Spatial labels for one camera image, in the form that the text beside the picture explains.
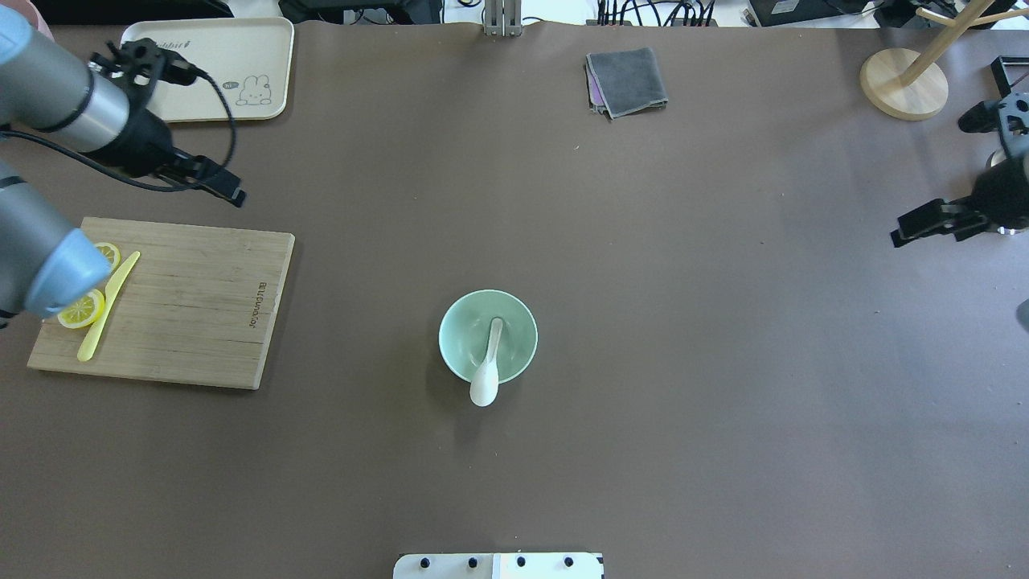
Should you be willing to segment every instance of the gray cloth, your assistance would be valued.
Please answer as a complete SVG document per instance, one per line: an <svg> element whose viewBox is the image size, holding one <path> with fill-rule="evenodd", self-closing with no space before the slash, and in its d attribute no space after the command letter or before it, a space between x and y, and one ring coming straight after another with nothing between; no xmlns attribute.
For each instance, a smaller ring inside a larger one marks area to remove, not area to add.
<svg viewBox="0 0 1029 579"><path fill-rule="evenodd" d="M591 52L586 56L586 62L587 74L596 79L611 118L668 104L658 58L649 47L623 52Z"/></svg>

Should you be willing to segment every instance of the lemon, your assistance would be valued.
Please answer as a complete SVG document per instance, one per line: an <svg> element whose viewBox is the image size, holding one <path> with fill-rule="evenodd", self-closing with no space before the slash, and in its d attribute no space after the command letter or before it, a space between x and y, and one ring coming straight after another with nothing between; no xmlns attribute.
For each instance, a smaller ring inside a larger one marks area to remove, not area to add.
<svg viewBox="0 0 1029 579"><path fill-rule="evenodd" d="M104 312L104 295L100 289L90 289L90 293L58 315L58 322L65 328L77 330L96 322Z"/></svg>
<svg viewBox="0 0 1029 579"><path fill-rule="evenodd" d="M103 253L105 257L107 257L108 261L111 262L111 270L114 270L114 267L118 266L118 263L121 262L121 250L118 249L118 246L113 243L108 243L106 241L101 241L100 243L94 243L94 245L97 247L97 249L100 249L100 252Z"/></svg>

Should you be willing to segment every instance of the white spoon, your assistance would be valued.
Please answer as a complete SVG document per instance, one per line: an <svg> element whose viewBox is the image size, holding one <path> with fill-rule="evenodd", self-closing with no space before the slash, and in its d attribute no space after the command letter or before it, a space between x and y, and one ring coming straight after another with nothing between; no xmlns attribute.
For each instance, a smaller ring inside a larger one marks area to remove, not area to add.
<svg viewBox="0 0 1029 579"><path fill-rule="evenodd" d="M490 323L490 343L486 347L486 358L471 377L471 402L475 406L489 406L497 398L497 347L500 346L500 331L504 321L494 318Z"/></svg>

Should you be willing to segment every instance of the pink object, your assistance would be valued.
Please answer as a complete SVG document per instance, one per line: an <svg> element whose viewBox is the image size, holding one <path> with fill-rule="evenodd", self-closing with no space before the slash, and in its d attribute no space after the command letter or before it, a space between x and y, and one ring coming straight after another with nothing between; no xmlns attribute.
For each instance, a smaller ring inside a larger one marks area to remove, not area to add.
<svg viewBox="0 0 1029 579"><path fill-rule="evenodd" d="M29 24L35 27L36 30L42 32L50 40L54 40L50 28L46 26L46 21L43 20L43 15L39 13L35 4L29 2L29 0L0 0L0 4L12 8L25 16L25 20L29 21Z"/></svg>

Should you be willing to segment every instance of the yellow knife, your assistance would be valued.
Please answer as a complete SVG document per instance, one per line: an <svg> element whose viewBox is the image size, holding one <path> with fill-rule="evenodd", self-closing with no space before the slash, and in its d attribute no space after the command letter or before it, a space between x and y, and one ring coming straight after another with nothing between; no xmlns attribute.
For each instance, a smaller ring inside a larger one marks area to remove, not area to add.
<svg viewBox="0 0 1029 579"><path fill-rule="evenodd" d="M100 335L104 333L104 325L107 324L107 316L111 314L111 309L114 307L114 300L118 298L118 292L121 291L121 284L126 282L129 272L132 270L132 266L136 264L138 259L139 251L133 251L132 255L129 255L125 262L111 275L111 278L107 280L107 285L104 285L106 305L104 306L104 312L100 313L100 319L90 327L90 331L85 334L85 339L82 340L82 346L78 349L77 358L79 362L93 360L93 355L97 352L97 345L100 343Z"/></svg>

